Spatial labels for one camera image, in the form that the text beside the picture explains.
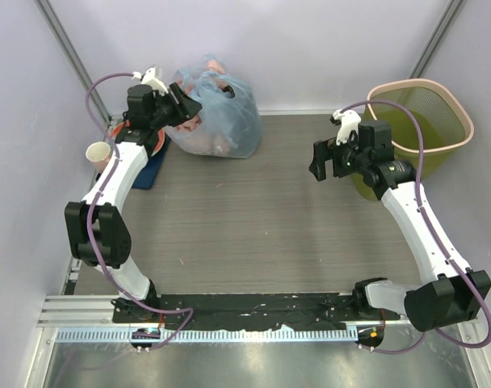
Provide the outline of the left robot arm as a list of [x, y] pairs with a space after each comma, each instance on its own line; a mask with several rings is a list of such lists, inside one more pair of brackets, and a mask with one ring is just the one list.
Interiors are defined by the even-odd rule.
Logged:
[[194, 118], [202, 106], [177, 83], [166, 91], [141, 83], [128, 89], [128, 109], [111, 141], [111, 158], [92, 189], [65, 206], [73, 257], [98, 269], [119, 291], [115, 306], [143, 323], [162, 312], [153, 282], [131, 257], [132, 238], [121, 209], [137, 176], [159, 143], [159, 132]]

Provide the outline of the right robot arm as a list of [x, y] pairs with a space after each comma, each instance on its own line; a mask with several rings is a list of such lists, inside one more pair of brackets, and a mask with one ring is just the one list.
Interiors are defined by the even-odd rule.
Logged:
[[486, 271], [474, 271], [455, 249], [426, 200], [411, 162], [397, 160], [389, 124], [363, 121], [342, 141], [334, 137], [313, 145], [309, 171], [322, 181], [326, 162], [337, 178], [354, 173], [375, 193], [398, 224], [417, 263], [421, 284], [400, 285], [386, 278], [355, 285], [351, 307], [372, 318], [380, 310], [404, 315], [420, 332], [467, 322], [483, 312], [491, 288]]

